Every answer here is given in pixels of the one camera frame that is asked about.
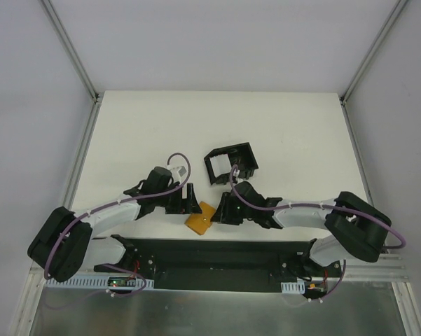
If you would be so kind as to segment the yellow leather card holder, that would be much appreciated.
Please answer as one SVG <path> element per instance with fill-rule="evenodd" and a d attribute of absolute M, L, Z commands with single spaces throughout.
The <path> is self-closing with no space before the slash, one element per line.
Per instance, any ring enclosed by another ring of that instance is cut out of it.
<path fill-rule="evenodd" d="M 206 202 L 200 202 L 202 213 L 191 214 L 185 221 L 186 227 L 197 235 L 203 235 L 212 226 L 212 216 L 216 209 Z"/>

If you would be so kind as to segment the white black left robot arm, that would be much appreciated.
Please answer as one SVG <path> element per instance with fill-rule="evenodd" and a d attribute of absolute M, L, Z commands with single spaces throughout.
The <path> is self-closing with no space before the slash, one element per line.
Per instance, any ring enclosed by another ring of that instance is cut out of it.
<path fill-rule="evenodd" d="M 118 272 L 129 271 L 134 256 L 122 243 L 102 247 L 94 239 L 126 222 L 137 221 L 157 208 L 166 214 L 201 214 L 185 166 L 154 167 L 146 179 L 115 200 L 81 214 L 64 206 L 54 209 L 27 249 L 28 257 L 44 270 L 47 280 L 65 282 L 91 256 L 104 257 Z"/>

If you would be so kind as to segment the black plastic card box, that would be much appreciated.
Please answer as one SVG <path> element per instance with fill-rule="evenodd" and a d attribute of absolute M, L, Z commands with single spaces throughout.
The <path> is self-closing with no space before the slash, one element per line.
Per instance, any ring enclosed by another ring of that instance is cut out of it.
<path fill-rule="evenodd" d="M 215 177 L 211 168 L 210 158 L 217 155 L 227 155 L 230 159 L 231 168 L 237 165 L 239 177 L 241 179 L 249 179 L 258 169 L 258 163 L 254 156 L 254 152 L 249 142 L 239 143 L 231 146 L 224 146 L 211 150 L 204 156 L 204 163 L 211 185 L 225 185 L 229 182 L 229 174 Z"/>

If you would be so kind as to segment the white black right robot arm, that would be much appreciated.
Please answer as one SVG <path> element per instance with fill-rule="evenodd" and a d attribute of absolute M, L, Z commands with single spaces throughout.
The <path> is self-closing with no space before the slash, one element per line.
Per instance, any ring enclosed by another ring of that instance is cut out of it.
<path fill-rule="evenodd" d="M 312 239 L 296 261 L 287 263 L 294 276 L 304 279 L 349 257 L 376 262 L 392 226 L 386 215 L 348 191 L 324 201 L 294 202 L 264 197 L 247 181 L 222 194 L 212 221 L 227 225 L 252 221 L 265 229 L 326 230 L 327 237 Z"/>

